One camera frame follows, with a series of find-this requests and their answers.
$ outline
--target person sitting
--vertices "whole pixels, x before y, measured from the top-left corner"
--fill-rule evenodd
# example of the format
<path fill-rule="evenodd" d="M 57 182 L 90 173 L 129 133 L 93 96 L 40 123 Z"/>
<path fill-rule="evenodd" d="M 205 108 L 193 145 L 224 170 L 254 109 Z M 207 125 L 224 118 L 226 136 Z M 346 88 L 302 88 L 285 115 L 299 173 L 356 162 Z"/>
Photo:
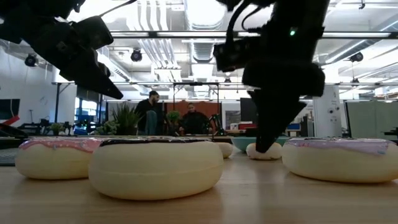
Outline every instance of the person sitting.
<path fill-rule="evenodd" d="M 180 131 L 184 134 L 208 134 L 211 131 L 209 119 L 203 113 L 196 111 L 193 103 L 189 103 L 188 113 L 180 122 Z"/>
<path fill-rule="evenodd" d="M 142 116 L 138 122 L 139 136 L 155 135 L 157 127 L 157 113 L 155 105 L 159 101 L 159 94 L 156 91 L 149 92 L 149 98 L 138 103 L 135 112 Z"/>

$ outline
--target bowl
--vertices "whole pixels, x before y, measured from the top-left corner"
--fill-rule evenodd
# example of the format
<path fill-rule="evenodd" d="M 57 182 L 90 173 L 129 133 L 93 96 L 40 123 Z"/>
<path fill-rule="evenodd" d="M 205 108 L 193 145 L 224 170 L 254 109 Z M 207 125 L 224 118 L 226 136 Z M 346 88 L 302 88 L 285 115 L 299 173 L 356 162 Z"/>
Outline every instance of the bowl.
<path fill-rule="evenodd" d="M 288 139 L 289 137 L 279 137 L 275 142 L 283 146 Z M 249 144 L 256 143 L 256 137 L 234 137 L 231 141 L 240 151 L 246 152 Z"/>

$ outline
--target green plant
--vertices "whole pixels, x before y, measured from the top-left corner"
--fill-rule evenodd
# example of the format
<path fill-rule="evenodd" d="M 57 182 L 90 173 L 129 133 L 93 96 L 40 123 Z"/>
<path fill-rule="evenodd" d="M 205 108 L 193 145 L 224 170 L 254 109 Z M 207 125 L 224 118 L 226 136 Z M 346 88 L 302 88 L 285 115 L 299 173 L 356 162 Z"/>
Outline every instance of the green plant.
<path fill-rule="evenodd" d="M 122 105 L 116 105 L 113 109 L 112 117 L 114 122 L 118 123 L 118 135 L 136 135 L 137 124 L 142 116 L 135 112 L 135 107 L 130 107 L 126 102 Z"/>
<path fill-rule="evenodd" d="M 118 132 L 118 126 L 119 124 L 116 123 L 115 121 L 107 121 L 104 123 L 104 125 L 98 127 L 96 131 L 94 132 L 95 135 L 116 135 Z"/>
<path fill-rule="evenodd" d="M 180 112 L 170 111 L 167 113 L 166 116 L 167 116 L 168 121 L 170 121 L 171 123 L 175 123 L 180 119 Z"/>
<path fill-rule="evenodd" d="M 63 124 L 62 123 L 53 123 L 53 124 L 51 124 L 51 126 L 50 126 L 50 130 L 51 131 L 64 131 L 65 130 L 65 127 L 63 126 Z"/>

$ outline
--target jeans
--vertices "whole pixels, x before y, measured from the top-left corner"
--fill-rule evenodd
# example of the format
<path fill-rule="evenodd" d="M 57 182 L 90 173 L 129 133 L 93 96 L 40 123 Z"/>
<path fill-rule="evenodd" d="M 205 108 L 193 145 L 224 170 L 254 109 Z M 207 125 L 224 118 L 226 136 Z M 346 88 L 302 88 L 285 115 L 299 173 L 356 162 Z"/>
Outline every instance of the jeans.
<path fill-rule="evenodd" d="M 156 134 L 157 126 L 157 114 L 155 111 L 147 111 L 147 121 L 145 125 L 145 131 L 138 130 L 139 136 L 153 136 Z"/>

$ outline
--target wooden table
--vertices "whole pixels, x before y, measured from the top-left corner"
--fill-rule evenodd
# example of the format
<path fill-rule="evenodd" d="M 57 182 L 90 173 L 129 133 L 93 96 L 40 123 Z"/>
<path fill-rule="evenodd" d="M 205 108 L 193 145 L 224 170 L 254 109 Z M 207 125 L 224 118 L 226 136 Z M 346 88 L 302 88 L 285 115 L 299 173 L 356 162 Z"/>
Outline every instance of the wooden table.
<path fill-rule="evenodd" d="M 398 182 L 350 185 L 290 174 L 236 153 L 211 190 L 159 202 L 115 200 L 88 180 L 38 181 L 0 167 L 0 223 L 397 224 Z"/>

